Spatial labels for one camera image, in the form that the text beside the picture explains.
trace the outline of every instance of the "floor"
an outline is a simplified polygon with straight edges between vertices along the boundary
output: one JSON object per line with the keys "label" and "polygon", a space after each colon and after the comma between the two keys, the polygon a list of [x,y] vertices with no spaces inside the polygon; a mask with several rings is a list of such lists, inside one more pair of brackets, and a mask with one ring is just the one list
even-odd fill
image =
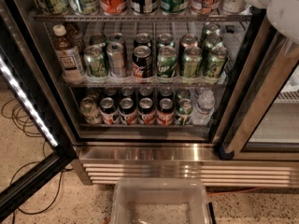
{"label": "floor", "polygon": [[[6,85],[0,82],[0,106],[14,96]],[[11,115],[17,103],[5,106],[4,114]],[[37,134],[28,137],[18,129],[12,119],[0,116],[0,191],[9,185],[14,173],[24,164],[41,161],[51,149]],[[35,127],[26,133],[36,133]],[[45,187],[21,206],[25,212],[39,212],[54,199],[61,174],[56,175]],[[207,187],[208,200],[212,202],[216,222],[232,224],[299,223],[299,189],[254,189],[249,192],[226,192],[235,189]],[[16,212],[16,224],[102,224],[111,216],[114,186],[83,186],[74,172],[63,173],[61,188],[55,203],[46,212],[25,215]],[[12,215],[2,222],[10,224]]]}

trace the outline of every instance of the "refrigerator door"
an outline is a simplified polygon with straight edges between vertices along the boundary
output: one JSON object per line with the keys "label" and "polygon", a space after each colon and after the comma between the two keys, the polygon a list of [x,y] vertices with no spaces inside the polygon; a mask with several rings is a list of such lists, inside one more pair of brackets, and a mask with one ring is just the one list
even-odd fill
{"label": "refrigerator door", "polygon": [[[33,67],[37,67],[36,63],[40,61],[38,54],[29,50],[30,41],[24,39],[27,31],[22,27],[20,14],[11,4],[8,8],[7,4],[9,4],[9,0],[0,0],[1,74],[27,115],[50,144],[52,153],[25,175],[14,180],[9,187],[2,190],[0,193],[0,222],[77,156],[62,129],[62,124],[56,118],[53,111],[54,105],[50,105],[47,98],[52,96],[49,87],[41,89],[40,81],[37,82],[37,79],[43,76],[41,71],[35,70]],[[7,152],[18,152],[18,149],[10,149]]]}

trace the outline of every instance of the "bottle label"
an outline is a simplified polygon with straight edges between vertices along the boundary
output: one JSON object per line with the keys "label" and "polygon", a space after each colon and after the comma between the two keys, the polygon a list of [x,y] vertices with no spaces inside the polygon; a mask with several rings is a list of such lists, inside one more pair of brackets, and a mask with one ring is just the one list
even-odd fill
{"label": "bottle label", "polygon": [[77,47],[67,50],[56,50],[56,54],[66,77],[78,77],[84,75]]}

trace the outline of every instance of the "plastic container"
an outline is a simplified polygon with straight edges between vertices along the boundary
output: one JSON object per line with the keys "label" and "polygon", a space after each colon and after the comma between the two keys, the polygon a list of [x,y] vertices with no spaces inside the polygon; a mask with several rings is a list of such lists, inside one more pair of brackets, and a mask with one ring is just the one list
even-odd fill
{"label": "plastic container", "polygon": [[199,179],[122,178],[115,187],[111,224],[211,223]]}

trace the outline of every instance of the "silver can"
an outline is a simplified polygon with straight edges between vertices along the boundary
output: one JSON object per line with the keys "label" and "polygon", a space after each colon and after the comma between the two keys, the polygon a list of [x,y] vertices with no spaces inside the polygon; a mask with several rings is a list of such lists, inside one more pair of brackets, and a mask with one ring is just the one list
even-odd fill
{"label": "silver can", "polygon": [[84,61],[89,77],[106,77],[108,75],[105,54],[98,46],[89,46],[84,50]]}
{"label": "silver can", "polygon": [[113,77],[127,77],[123,45],[117,42],[109,43],[107,46],[107,56],[111,75]]}

